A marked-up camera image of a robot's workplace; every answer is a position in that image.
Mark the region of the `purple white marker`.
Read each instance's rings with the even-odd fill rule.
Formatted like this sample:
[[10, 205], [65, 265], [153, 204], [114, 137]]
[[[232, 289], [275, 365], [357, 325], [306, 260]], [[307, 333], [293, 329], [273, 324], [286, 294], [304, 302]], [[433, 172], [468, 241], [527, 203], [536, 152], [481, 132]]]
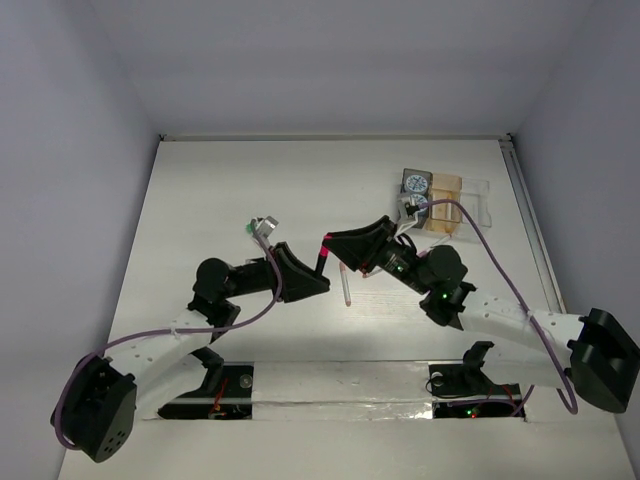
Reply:
[[439, 238], [438, 240], [436, 240], [434, 243], [432, 243], [430, 246], [426, 247], [424, 250], [420, 251], [418, 253], [419, 257], [424, 257], [425, 255], [427, 255], [431, 250], [433, 250], [435, 247], [437, 246], [441, 246], [446, 244], [447, 242], [449, 242], [451, 240], [451, 235], [446, 235], [442, 238]]

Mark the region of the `black pink highlighter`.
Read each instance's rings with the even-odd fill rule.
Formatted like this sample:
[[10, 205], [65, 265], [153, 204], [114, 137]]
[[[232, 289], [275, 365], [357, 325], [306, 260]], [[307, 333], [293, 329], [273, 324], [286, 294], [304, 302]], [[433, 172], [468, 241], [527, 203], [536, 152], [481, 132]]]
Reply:
[[325, 242], [322, 242], [317, 261], [314, 269], [314, 276], [320, 278], [323, 276], [324, 268], [327, 263], [327, 259], [329, 256], [329, 249], [326, 247]]

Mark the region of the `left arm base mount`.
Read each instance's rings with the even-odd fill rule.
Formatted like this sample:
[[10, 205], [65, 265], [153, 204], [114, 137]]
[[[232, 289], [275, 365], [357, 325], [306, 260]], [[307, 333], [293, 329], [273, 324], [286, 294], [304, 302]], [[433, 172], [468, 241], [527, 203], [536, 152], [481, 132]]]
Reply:
[[192, 354], [205, 368], [201, 385], [162, 406], [164, 420], [250, 420], [254, 364], [230, 363], [210, 348]]

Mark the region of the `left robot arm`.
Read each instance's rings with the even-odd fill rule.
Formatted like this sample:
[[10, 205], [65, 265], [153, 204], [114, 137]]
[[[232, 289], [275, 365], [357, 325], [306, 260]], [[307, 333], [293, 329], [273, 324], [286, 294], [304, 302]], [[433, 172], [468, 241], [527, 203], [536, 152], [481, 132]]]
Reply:
[[224, 361], [210, 348], [216, 340], [260, 321], [279, 303], [329, 291], [326, 248], [309, 267], [284, 242], [258, 245], [262, 257], [244, 265], [203, 261], [192, 300], [169, 325], [112, 340], [78, 361], [51, 414], [65, 449], [96, 463], [109, 459], [147, 411], [190, 390], [218, 392]]

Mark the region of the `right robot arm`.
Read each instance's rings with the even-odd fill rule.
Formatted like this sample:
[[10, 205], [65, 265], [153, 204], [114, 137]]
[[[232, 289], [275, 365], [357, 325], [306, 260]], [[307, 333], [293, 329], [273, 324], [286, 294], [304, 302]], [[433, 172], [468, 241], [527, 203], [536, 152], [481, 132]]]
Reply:
[[570, 396], [610, 413], [626, 411], [639, 375], [639, 347], [616, 318], [532, 310], [481, 294], [465, 281], [466, 266], [450, 245], [417, 253], [397, 240], [388, 217], [356, 230], [327, 234], [323, 247], [353, 271], [376, 268], [423, 295], [421, 309], [443, 327], [479, 332], [545, 354], [553, 378]]

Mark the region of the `pink white marker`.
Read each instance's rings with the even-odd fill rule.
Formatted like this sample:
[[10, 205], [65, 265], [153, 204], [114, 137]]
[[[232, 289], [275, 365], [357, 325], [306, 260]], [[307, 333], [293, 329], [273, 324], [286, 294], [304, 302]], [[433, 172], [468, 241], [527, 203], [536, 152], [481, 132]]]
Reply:
[[348, 281], [348, 271], [347, 267], [343, 262], [339, 263], [339, 272], [341, 279], [341, 286], [343, 291], [343, 298], [346, 307], [350, 307], [352, 305], [349, 281]]

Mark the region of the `blue white round jar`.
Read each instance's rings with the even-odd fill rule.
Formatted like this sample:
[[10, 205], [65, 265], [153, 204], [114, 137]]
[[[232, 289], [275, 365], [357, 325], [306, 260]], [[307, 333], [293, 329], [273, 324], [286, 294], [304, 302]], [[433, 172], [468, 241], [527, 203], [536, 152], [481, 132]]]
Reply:
[[415, 194], [425, 194], [428, 191], [429, 180], [420, 174], [409, 174], [404, 179], [404, 187], [407, 191]]

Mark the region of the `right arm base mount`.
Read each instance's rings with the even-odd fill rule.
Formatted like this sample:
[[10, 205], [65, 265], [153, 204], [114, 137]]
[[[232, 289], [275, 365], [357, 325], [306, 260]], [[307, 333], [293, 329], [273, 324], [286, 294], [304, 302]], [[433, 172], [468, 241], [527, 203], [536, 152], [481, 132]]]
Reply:
[[429, 365], [425, 389], [434, 419], [526, 419], [520, 386], [494, 383], [481, 370], [493, 347], [490, 341], [479, 341], [460, 361]]

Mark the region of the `dark grey container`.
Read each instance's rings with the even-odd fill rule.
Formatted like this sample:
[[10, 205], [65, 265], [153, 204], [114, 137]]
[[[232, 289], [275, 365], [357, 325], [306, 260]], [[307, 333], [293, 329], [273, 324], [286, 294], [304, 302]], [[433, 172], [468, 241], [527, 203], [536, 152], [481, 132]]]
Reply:
[[430, 171], [405, 168], [402, 173], [399, 194], [409, 197], [419, 206], [431, 198], [433, 175]]

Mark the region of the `clear plastic container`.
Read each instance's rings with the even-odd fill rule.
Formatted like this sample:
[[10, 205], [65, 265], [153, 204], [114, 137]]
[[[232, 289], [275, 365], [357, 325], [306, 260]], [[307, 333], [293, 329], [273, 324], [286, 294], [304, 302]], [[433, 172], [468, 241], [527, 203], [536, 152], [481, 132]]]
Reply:
[[486, 234], [492, 227], [489, 211], [490, 183], [487, 180], [463, 178], [460, 203], [468, 211], [478, 226]]

